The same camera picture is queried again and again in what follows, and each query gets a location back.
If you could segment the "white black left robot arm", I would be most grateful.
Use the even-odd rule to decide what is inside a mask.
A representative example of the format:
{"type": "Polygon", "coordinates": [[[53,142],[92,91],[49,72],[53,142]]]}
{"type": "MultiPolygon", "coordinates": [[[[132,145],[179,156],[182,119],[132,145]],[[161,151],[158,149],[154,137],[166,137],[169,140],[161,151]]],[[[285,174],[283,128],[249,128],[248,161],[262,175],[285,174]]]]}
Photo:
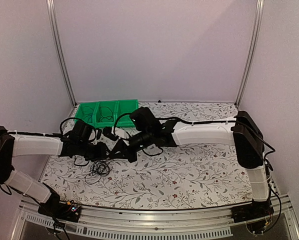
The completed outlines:
{"type": "Polygon", "coordinates": [[[34,199],[46,214],[60,217],[67,207],[60,196],[49,186],[38,182],[12,165],[13,158],[21,156],[81,156],[86,161],[99,160],[107,155],[107,146],[93,143],[93,128],[76,122],[67,133],[34,133],[8,131],[0,126],[0,185],[6,185],[34,199]]]}

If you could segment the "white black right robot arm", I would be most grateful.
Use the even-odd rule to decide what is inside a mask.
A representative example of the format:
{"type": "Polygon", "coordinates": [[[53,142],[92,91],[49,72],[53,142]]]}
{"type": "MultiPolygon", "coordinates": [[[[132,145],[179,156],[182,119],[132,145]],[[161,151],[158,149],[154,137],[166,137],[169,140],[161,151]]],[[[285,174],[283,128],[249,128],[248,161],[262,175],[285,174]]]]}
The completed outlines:
{"type": "Polygon", "coordinates": [[[186,121],[179,117],[155,117],[148,107],[128,113],[138,133],[128,136],[113,126],[111,133],[117,143],[110,151],[110,158],[137,160],[137,153],[155,145],[177,147],[188,144],[225,144],[235,147],[238,164],[247,171],[252,190],[252,202],[247,206],[233,207],[233,217],[247,220],[274,213],[271,203],[273,192],[269,184],[272,166],[268,162],[269,146],[263,134],[246,111],[236,116],[210,121],[186,121]]]}

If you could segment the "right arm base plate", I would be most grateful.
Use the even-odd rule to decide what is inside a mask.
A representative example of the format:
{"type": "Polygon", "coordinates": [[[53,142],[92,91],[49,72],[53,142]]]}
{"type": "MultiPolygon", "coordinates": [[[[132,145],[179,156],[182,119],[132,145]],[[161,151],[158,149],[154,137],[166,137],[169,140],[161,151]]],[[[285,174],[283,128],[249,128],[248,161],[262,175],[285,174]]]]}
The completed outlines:
{"type": "Polygon", "coordinates": [[[246,228],[254,235],[264,233],[272,221],[273,213],[272,204],[266,201],[252,201],[252,203],[231,208],[231,218],[234,223],[249,221],[246,228]]]}

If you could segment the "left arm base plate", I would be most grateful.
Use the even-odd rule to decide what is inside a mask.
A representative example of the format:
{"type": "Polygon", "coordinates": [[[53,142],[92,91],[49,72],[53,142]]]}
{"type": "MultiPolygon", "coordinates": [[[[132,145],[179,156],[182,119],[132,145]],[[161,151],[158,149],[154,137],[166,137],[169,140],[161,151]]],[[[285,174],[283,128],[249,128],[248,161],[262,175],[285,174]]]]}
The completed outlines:
{"type": "Polygon", "coordinates": [[[81,216],[82,204],[75,203],[72,200],[68,202],[60,202],[59,200],[49,200],[41,203],[38,213],[58,220],[77,223],[81,216]]]}

